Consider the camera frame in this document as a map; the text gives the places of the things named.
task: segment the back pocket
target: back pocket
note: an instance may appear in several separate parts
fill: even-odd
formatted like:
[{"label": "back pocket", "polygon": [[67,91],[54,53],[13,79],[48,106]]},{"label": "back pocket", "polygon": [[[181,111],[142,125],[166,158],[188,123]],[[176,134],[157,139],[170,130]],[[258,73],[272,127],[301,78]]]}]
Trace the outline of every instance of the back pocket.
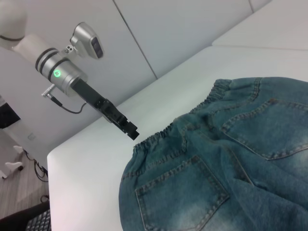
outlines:
[{"label": "back pocket", "polygon": [[136,195],[147,231],[199,231],[229,197],[198,156],[136,189]]},{"label": "back pocket", "polygon": [[267,160],[290,156],[308,148],[308,106],[270,99],[231,118],[221,131]]}]

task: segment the black bracket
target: black bracket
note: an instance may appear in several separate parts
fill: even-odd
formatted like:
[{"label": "black bracket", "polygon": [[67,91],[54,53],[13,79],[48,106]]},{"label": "black bracket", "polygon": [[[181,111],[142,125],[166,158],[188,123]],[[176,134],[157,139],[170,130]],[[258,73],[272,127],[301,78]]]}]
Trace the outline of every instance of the black bracket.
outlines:
[{"label": "black bracket", "polygon": [[101,96],[85,81],[78,79],[72,84],[71,88],[88,104],[106,116],[122,132],[127,133],[130,138],[135,140],[139,136],[137,127],[128,122],[127,118],[108,99]]}]

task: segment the green indicator light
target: green indicator light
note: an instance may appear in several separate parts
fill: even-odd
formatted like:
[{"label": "green indicator light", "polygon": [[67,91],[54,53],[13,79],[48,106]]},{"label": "green indicator light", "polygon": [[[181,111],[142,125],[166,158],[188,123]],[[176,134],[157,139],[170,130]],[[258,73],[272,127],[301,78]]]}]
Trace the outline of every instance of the green indicator light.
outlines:
[{"label": "green indicator light", "polygon": [[55,71],[53,72],[53,75],[54,75],[56,78],[58,78],[58,77],[61,76],[61,71],[60,71],[60,70],[55,70]]}]

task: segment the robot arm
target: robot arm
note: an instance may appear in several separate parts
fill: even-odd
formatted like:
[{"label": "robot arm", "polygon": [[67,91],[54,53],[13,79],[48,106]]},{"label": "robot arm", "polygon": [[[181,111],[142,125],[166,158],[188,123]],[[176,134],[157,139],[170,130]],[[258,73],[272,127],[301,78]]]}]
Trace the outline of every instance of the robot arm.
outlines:
[{"label": "robot arm", "polygon": [[94,30],[86,23],[78,24],[70,39],[71,44],[58,51],[37,35],[25,36],[25,26],[25,10],[14,2],[0,1],[0,46],[22,55],[53,84],[42,95],[63,108],[51,95],[53,88],[56,86],[67,96],[77,93],[108,121],[133,140],[136,139],[139,135],[137,127],[128,122],[108,99],[90,87],[86,83],[87,75],[70,60],[76,55],[94,59],[103,57],[103,49]]}]

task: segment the denim shorts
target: denim shorts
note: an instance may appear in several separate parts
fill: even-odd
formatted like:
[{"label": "denim shorts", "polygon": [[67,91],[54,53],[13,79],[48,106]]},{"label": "denim shorts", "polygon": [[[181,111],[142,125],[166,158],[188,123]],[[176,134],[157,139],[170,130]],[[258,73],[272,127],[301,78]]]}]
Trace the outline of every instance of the denim shorts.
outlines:
[{"label": "denim shorts", "polygon": [[307,231],[308,83],[217,80],[134,147],[119,205],[124,231]]}]

